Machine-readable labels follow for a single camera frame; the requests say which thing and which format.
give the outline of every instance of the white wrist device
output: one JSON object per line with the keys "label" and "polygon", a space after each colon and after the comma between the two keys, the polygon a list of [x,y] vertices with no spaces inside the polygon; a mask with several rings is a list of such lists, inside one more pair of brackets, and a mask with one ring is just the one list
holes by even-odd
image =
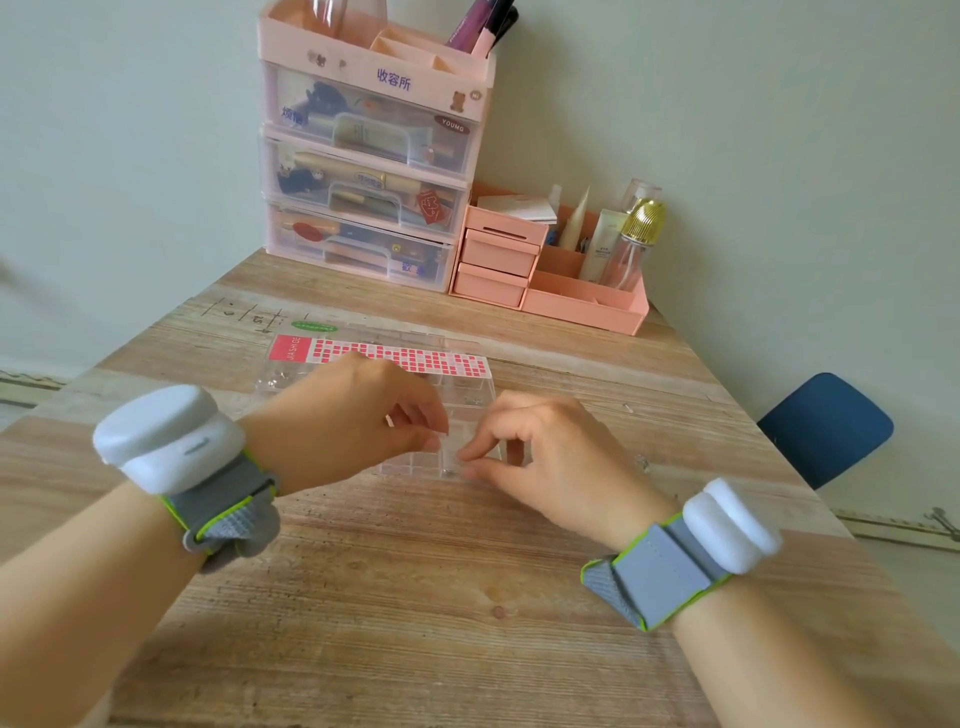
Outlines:
{"label": "white wrist device", "polygon": [[128,402],[93,431],[103,461],[155,496],[200,484],[239,455],[246,440],[209,393],[190,384]]}
{"label": "white wrist device", "polygon": [[744,574],[783,541],[722,478],[708,483],[682,513],[654,523],[621,554],[597,559],[581,581],[644,632],[723,584]]}
{"label": "white wrist device", "polygon": [[203,571],[260,553],[280,530],[276,478],[246,454],[246,440],[206,390],[186,384],[124,404],[93,431],[104,462],[160,496],[183,547],[207,554]]}

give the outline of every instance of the hand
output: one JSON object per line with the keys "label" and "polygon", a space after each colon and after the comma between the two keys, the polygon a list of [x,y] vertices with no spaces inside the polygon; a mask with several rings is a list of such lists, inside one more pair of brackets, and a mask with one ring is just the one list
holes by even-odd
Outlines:
{"label": "hand", "polygon": [[[507,440],[507,463],[484,457]],[[533,462],[520,467],[523,443]],[[459,452],[464,477],[484,480],[562,528],[620,552],[679,506],[635,468],[611,432],[573,398],[504,392]]]}
{"label": "hand", "polygon": [[353,352],[317,367],[239,424],[282,495],[345,480],[404,452],[437,452],[437,433],[449,431],[440,395],[425,379]]}

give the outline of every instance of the green label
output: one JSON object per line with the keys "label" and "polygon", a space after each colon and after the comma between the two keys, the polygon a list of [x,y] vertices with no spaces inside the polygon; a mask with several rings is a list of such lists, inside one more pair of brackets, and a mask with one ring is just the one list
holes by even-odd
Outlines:
{"label": "green label", "polygon": [[304,331],[336,331],[333,324],[321,324],[319,321],[295,321],[290,326],[293,328],[302,328]]}

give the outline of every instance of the wooden tabletop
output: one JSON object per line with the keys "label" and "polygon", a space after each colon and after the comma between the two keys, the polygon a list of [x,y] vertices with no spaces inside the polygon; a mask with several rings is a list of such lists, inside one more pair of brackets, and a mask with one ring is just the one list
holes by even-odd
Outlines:
{"label": "wooden tabletop", "polygon": [[[117,482],[90,446],[113,407],[193,382],[240,414],[302,318],[455,333],[498,390],[580,398],[664,491],[726,477],[783,529],[760,569],[774,597],[903,725],[960,725],[960,661],[656,312],[630,338],[257,253],[0,435],[0,558]],[[602,549],[502,494],[361,475],[279,504],[264,555],[171,609],[114,721],[715,725],[669,629],[641,635],[581,587]]]}

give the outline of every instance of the blue chair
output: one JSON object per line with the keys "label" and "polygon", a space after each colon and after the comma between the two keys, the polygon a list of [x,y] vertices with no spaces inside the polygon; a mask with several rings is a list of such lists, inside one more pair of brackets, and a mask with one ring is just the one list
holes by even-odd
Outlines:
{"label": "blue chair", "polygon": [[829,373],[812,376],[757,425],[814,490],[894,433],[883,410]]}

